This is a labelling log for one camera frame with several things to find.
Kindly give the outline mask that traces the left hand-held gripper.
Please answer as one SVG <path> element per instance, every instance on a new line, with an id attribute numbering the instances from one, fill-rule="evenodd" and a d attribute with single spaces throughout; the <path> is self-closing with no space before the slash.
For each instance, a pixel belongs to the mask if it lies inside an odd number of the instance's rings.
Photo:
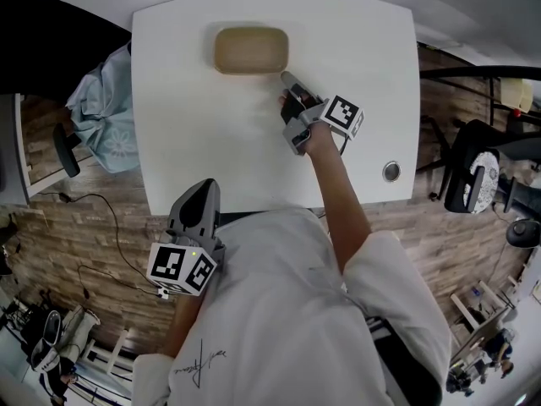
<path id="1" fill-rule="evenodd" d="M 224 259 L 215 231 L 220 216 L 220 187 L 213 178 L 190 187 L 172 205 L 168 229 L 150 248 L 146 278 L 158 297 L 199 297 Z M 196 237 L 175 232 L 197 232 Z"/>

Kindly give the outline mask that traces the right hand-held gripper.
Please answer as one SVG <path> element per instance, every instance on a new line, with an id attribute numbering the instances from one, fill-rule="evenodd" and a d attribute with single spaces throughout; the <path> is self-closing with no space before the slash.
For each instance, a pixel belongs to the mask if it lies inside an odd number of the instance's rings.
<path id="1" fill-rule="evenodd" d="M 344 142 L 340 148 L 342 154 L 347 142 L 355 139 L 363 123 L 363 109 L 340 96 L 320 101 L 289 71 L 281 73 L 281 82 L 291 94 L 286 96 L 281 109 L 281 118 L 285 123 L 282 134 L 294 154 L 304 154 L 304 145 L 311 137 L 311 128 L 320 122 L 326 123 L 332 132 L 343 137 Z"/>

